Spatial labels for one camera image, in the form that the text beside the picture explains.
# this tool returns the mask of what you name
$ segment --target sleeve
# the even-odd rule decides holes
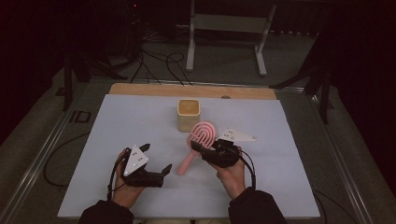
[[[252,187],[230,202],[228,213],[232,224],[287,224],[273,196]]]
[[[84,210],[78,224],[132,224],[134,214],[129,209],[111,201],[99,201]]]

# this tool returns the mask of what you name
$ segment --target cable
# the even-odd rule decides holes
[[[52,150],[52,152],[49,154],[49,157],[47,158],[46,163],[44,164],[44,168],[43,168],[43,177],[44,177],[44,179],[47,181],[47,183],[51,184],[52,186],[61,187],[61,188],[64,188],[64,187],[69,186],[68,184],[58,184],[58,183],[54,183],[54,182],[52,182],[52,181],[48,178],[48,176],[47,176],[47,167],[48,167],[48,164],[49,164],[50,159],[52,158],[52,156],[53,156],[57,151],[59,151],[59,149],[61,149],[61,148],[64,147],[65,145],[67,145],[67,144],[69,144],[69,143],[71,143],[71,142],[73,142],[73,141],[79,139],[80,137],[83,137],[83,136],[85,136],[85,135],[88,135],[89,133],[90,133],[90,132],[83,133],[83,134],[81,134],[81,135],[79,135],[79,136],[77,136],[77,137],[74,137],[74,138],[72,138],[72,139],[70,139],[70,140],[67,140],[67,141],[65,141],[64,143],[60,144],[58,147],[56,147],[55,149]]]
[[[244,153],[245,155],[247,155],[247,157],[249,158],[250,163],[251,163],[251,166],[252,166],[252,168],[253,168],[253,173],[254,173],[254,175],[255,175],[255,174],[256,174],[256,170],[254,169],[253,160],[249,157],[249,155],[248,155],[245,151],[242,151],[242,150],[241,150],[241,152]]]
[[[156,77],[154,76],[154,74],[152,74],[152,73],[149,71],[148,66],[147,66],[145,63],[143,63],[143,62],[142,62],[142,64],[145,66],[145,68],[146,68],[146,70],[147,70],[146,79],[148,80],[148,84],[149,84],[149,74],[151,74],[151,76],[154,77],[154,79],[157,80],[157,82],[161,85],[161,81],[160,81],[158,78],[156,78]]]
[[[322,201],[320,200],[320,198],[314,193],[314,198],[318,201],[319,206],[322,210],[323,213],[323,218],[324,218],[324,224],[327,224],[327,214],[326,214],[326,209],[324,208],[324,205],[322,203]]]
[[[251,168],[250,165],[248,164],[248,162],[239,153],[236,153],[235,151],[233,151],[233,150],[231,150],[230,148],[227,148],[227,147],[225,149],[228,150],[229,152],[235,154],[235,155],[238,155],[239,160],[241,160],[246,165],[246,167],[250,171],[251,187],[255,190],[256,189],[256,171],[254,170],[253,160],[249,157],[249,155],[246,152],[240,150],[242,153],[247,155],[247,157],[250,159],[251,166],[253,167],[253,168]]]
[[[172,72],[171,68],[169,67],[169,63],[175,63],[175,64],[177,64],[177,66],[179,67],[181,73],[183,74],[183,77],[186,78],[186,80],[187,80],[187,81],[189,82],[189,84],[192,86],[192,83],[191,83],[190,80],[187,78],[186,74],[185,74],[184,71],[183,71],[183,68],[182,68],[181,65],[179,64],[180,62],[182,62],[182,61],[184,60],[184,55],[183,55],[182,53],[180,53],[180,52],[175,52],[175,53],[171,53],[171,54],[169,54],[169,55],[164,55],[164,54],[161,54],[161,53],[151,52],[151,51],[144,50],[144,49],[142,49],[142,51],[143,51],[144,53],[146,53],[147,55],[151,56],[151,57],[154,58],[154,59],[157,59],[157,60],[159,60],[159,61],[161,61],[161,62],[165,62],[165,63],[166,63],[166,68],[168,69],[169,73],[170,73],[174,78],[176,78],[177,81],[178,81],[181,85],[184,86],[184,83],[180,80],[180,78],[177,77],[177,75],[176,75],[175,73]],[[176,59],[174,59],[174,58],[172,57],[173,55],[180,55],[181,58],[180,58],[179,60],[176,60]]]
[[[239,159],[246,165],[246,167],[248,168],[248,170],[250,171],[250,175],[251,175],[251,187],[253,187],[253,189],[256,189],[256,173],[251,169],[250,165],[248,164],[248,162],[241,156],[239,155]]]
[[[177,34],[175,34],[174,37],[162,36],[161,33],[156,32],[156,33],[153,33],[153,34],[149,35],[148,42],[160,43],[160,42],[165,42],[165,41],[168,41],[168,40],[172,40],[172,39],[174,39],[177,36],[181,36],[181,35],[187,33],[189,30],[190,30],[190,28],[185,28],[185,29],[181,30],[180,32],[178,32]],[[151,38],[151,37],[153,37],[155,35],[158,35],[161,38]]]
[[[112,198],[112,196],[113,196],[112,192],[113,192],[114,190],[119,189],[119,188],[121,188],[121,187],[123,186],[123,185],[121,185],[121,186],[119,186],[119,187],[117,187],[117,188],[115,188],[115,189],[112,189],[114,174],[116,173],[117,167],[119,166],[120,162],[122,162],[123,159],[125,159],[125,158],[126,158],[126,155],[124,154],[124,155],[122,155],[121,157],[119,157],[119,158],[116,160],[116,162],[114,163],[113,171],[111,172],[110,182],[109,182],[108,185],[107,185],[107,200],[108,200],[108,201],[111,201],[111,198]]]
[[[137,69],[136,69],[136,71],[134,72],[134,75],[132,76],[131,81],[130,81],[129,83],[134,82],[134,79],[136,78],[137,74],[138,74],[139,71],[140,71],[140,68],[141,68],[142,65],[143,65],[143,54],[140,52],[139,56],[140,56],[140,58],[139,58],[139,61],[140,61],[139,67],[137,67]]]
[[[352,215],[350,215],[350,214],[348,213],[348,211],[347,211],[341,204],[339,204],[338,202],[336,202],[335,200],[333,200],[331,197],[327,196],[326,194],[324,194],[323,192],[321,192],[321,191],[319,191],[319,190],[317,190],[317,189],[315,189],[315,188],[313,189],[313,191],[314,191],[314,193],[316,192],[316,193],[322,195],[323,197],[327,198],[327,199],[330,200],[332,203],[334,203],[335,205],[337,205],[338,207],[340,207],[340,208],[352,219],[352,221],[353,221],[354,223],[359,224],[359,222],[358,222]]]

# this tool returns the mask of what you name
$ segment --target human hand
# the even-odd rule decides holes
[[[120,153],[119,158],[124,154],[125,154],[125,149]],[[127,186],[125,184],[125,182],[121,179],[121,167],[123,162],[125,161],[120,162],[119,165],[117,166],[117,170],[116,170],[117,178],[116,178],[116,185],[114,188],[115,191],[113,194],[112,201],[129,209],[134,205],[137,198],[142,193],[143,189],[145,189],[145,187],[137,188],[137,187]]]
[[[238,147],[239,155],[241,154],[241,147]],[[245,164],[238,160],[238,162],[231,167],[221,168],[217,165],[209,163],[217,172],[217,177],[221,181],[228,196],[232,200],[236,199],[245,189]]]

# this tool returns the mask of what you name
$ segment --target controller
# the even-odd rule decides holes
[[[201,144],[191,140],[191,148],[202,155],[202,159],[221,168],[234,166],[239,160],[239,150],[233,142],[224,139],[216,140],[212,147],[214,150],[205,148]]]
[[[132,187],[157,187],[163,186],[163,178],[171,171],[172,164],[166,166],[160,173],[152,173],[145,170],[149,158],[144,151],[149,150],[149,144],[142,147],[125,149],[125,161],[121,166],[121,179],[125,184]]]

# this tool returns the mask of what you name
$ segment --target white table surface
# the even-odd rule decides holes
[[[81,154],[58,217],[80,217],[106,199],[114,161],[133,145],[150,143],[146,170],[171,173],[162,188],[147,188],[132,207],[138,218],[217,218],[228,216],[230,202],[216,171],[195,158],[185,175],[176,169],[189,153],[187,133],[177,130],[177,102],[183,97],[107,95]],[[253,159],[257,189],[271,193],[285,217],[319,217],[302,161],[278,100],[199,99],[201,120],[220,132],[233,128],[257,137],[235,143]],[[250,174],[246,169],[247,186]]]

